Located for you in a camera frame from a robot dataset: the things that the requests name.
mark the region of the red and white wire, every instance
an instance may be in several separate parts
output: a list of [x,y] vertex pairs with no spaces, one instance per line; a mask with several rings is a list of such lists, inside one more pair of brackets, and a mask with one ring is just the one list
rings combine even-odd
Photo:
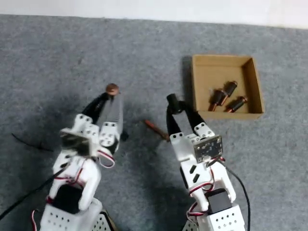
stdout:
[[99,153],[100,156],[102,156],[102,157],[104,157],[104,158],[106,158],[106,159],[108,159],[108,160],[111,161],[111,164],[110,164],[110,165],[104,165],[104,164],[101,162],[101,159],[98,157],[101,166],[103,166],[103,167],[105,167],[105,168],[112,168],[112,167],[116,164],[115,159],[114,159],[111,155],[109,155],[109,154],[107,154],[107,153],[105,153],[105,152],[103,152],[103,151],[101,151],[101,150],[98,150],[97,152]]
[[37,209],[34,209],[34,210],[32,211],[32,213],[31,213],[31,223],[32,223],[32,229],[33,229],[33,231],[37,231],[37,230],[38,230],[37,224],[36,224],[36,222],[35,222],[35,220],[34,220],[34,213],[37,212],[37,211],[38,211]]
[[78,182],[78,180],[83,170],[83,165],[85,162],[86,160],[83,161],[80,170],[78,171],[78,173],[76,174],[74,178],[73,177],[56,177],[55,180],[66,180],[66,182],[69,184],[78,184],[80,187],[83,187],[83,185],[80,182]]
[[[212,170],[212,168],[210,167],[210,172],[212,175],[212,180],[211,182],[204,182],[201,183],[197,186],[195,186],[194,188],[190,189],[189,191],[189,196],[192,196],[192,193],[200,188],[202,188],[203,191],[209,192],[212,191],[214,189],[214,183],[215,183],[215,178],[214,178],[214,172]],[[203,216],[204,214],[207,213],[207,211],[199,211],[199,212],[194,212],[193,210],[197,207],[198,203],[195,202],[192,204],[192,206],[188,209],[188,211],[186,212],[186,217],[189,221],[195,223],[196,225],[198,225],[196,222],[194,222],[192,219],[190,219],[190,217],[200,217]]]

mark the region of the brown ball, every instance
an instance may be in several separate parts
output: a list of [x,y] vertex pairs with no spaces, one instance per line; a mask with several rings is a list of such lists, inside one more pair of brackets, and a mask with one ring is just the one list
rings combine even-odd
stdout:
[[117,95],[119,94],[119,86],[114,83],[110,83],[106,87],[106,92],[108,95]]

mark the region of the white wall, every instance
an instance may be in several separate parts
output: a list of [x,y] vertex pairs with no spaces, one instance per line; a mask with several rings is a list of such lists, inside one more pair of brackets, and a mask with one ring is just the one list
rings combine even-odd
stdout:
[[0,13],[308,28],[308,0],[0,0]]

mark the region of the circuit board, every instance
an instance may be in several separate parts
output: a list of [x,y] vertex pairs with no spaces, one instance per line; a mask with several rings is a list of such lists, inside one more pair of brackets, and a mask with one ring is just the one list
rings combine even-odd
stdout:
[[197,163],[201,163],[208,158],[218,157],[222,155],[221,136],[217,135],[201,139],[199,142],[194,144],[193,148]]

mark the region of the perforated white panel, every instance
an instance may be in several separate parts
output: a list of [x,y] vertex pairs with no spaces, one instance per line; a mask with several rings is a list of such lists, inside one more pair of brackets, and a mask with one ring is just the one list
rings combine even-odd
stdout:
[[97,218],[96,223],[93,226],[92,231],[113,231],[107,219],[108,217],[106,217],[106,214],[100,214]]
[[245,231],[244,219],[238,205],[197,219],[199,231]]
[[244,231],[244,219],[238,205],[208,216],[213,230]]
[[199,231],[199,229],[195,223],[188,220],[182,231]]
[[102,203],[97,199],[93,199],[88,210],[77,214],[47,204],[40,222],[40,231],[90,231],[102,208]]

